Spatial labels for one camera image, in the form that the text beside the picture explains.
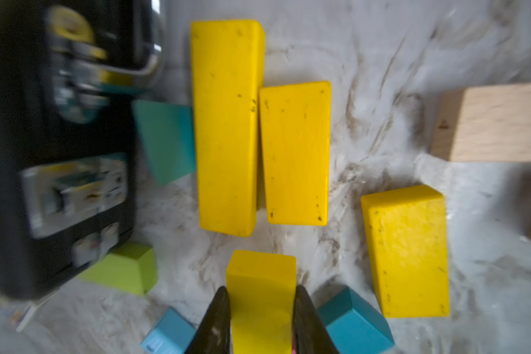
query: dark spot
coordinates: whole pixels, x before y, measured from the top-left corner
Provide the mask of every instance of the dark spot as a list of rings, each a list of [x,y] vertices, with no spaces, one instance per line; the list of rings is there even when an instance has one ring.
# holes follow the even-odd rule
[[[419,342],[421,354],[432,354],[432,342],[426,334],[425,327],[419,328]]]
[[[450,346],[450,354],[468,354],[474,352],[470,342],[463,337],[455,338]]]
[[[454,266],[454,265],[451,265],[451,268],[453,269],[453,271],[454,271],[454,275],[455,275],[455,277],[456,277],[456,279],[457,279],[458,281],[460,281],[460,282],[464,282],[464,281],[466,281],[466,276],[464,275],[464,273],[462,273],[462,272],[460,271],[460,269],[458,269],[458,268],[457,268],[456,266]]]
[[[450,129],[450,126],[448,125],[448,123],[446,123],[446,121],[442,121],[438,128],[442,130],[446,130],[446,129]]]
[[[460,313],[460,311],[458,310],[454,310],[453,313],[450,315],[450,318],[453,320],[453,321],[456,321],[457,319],[460,318],[462,314]]]
[[[318,244],[320,245],[323,243],[330,245],[330,254],[332,255],[332,266],[337,267],[339,264],[340,242],[334,238],[329,237],[327,230],[323,230],[321,237],[319,238]]]
[[[531,282],[531,270],[518,264],[517,259],[510,255],[504,255],[495,262],[487,260],[475,260],[475,264],[487,267],[484,273],[486,285],[490,287],[508,287],[515,279],[523,279]]]
[[[435,29],[432,31],[431,33],[431,37],[429,38],[430,40],[433,40],[437,37],[437,33],[439,32],[438,30],[438,27],[435,27]]]
[[[354,77],[352,78],[352,82],[350,83],[350,88],[348,89],[348,97],[346,101],[346,128],[348,129],[348,134],[353,139],[358,138],[357,132],[361,126],[360,120],[354,117],[354,100],[356,98],[356,91],[358,90],[358,85],[360,83],[360,75],[361,71],[358,69],[358,71],[354,74]]]
[[[309,276],[310,275],[311,274],[309,273],[308,270],[303,274],[303,278],[301,278],[301,285],[303,285],[304,287],[307,286],[307,283],[309,282]]]
[[[500,27],[512,27],[519,12],[518,0],[490,0],[489,13]]]

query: marble countertop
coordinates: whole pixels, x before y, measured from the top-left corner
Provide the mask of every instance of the marble countertop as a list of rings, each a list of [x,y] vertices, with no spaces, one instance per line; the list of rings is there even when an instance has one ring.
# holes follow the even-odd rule
[[[168,306],[200,322],[236,249],[295,256],[316,305],[349,286],[377,308],[360,196],[425,183],[447,201],[451,316],[389,319],[389,353],[531,354],[531,164],[426,152],[441,92],[531,81],[531,0],[173,0],[166,12],[156,94],[171,103],[191,103],[196,19],[258,19],[266,86],[332,82],[328,225],[271,225],[261,208],[250,238],[201,230],[196,177],[157,186],[140,152],[133,239],[155,248],[156,287],[141,298],[72,280],[21,334],[0,324],[0,353],[141,353]]]

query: metal handle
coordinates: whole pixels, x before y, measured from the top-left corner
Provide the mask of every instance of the metal handle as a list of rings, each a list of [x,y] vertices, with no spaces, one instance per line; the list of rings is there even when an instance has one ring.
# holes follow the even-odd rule
[[[138,70],[104,65],[106,52],[94,43],[86,19],[55,5],[47,13],[54,101],[67,121],[86,124],[109,104],[105,94],[138,94],[150,88],[163,67],[165,24],[160,0],[150,0],[152,38],[145,66]]]
[[[89,63],[90,65],[94,65],[98,69],[105,70],[111,74],[127,75],[130,79],[132,79],[133,85],[140,89],[147,89],[151,87],[155,81],[157,73],[159,72],[159,68],[162,66],[165,54],[165,46],[163,45],[163,38],[165,37],[165,24],[161,14],[162,3],[160,0],[151,0],[150,3],[152,6],[150,18],[150,24],[152,27],[152,44],[148,60],[143,68],[138,70],[129,70],[109,65]]]

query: teal wooden block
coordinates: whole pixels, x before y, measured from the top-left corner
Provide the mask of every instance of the teal wooden block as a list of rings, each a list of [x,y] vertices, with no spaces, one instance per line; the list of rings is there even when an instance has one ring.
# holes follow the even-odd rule
[[[386,319],[350,288],[318,312],[340,354],[378,354],[395,345]]]
[[[134,117],[152,175],[160,185],[196,171],[191,107],[135,100]]]
[[[195,329],[174,309],[169,309],[143,340],[150,354],[183,354],[195,336]]]

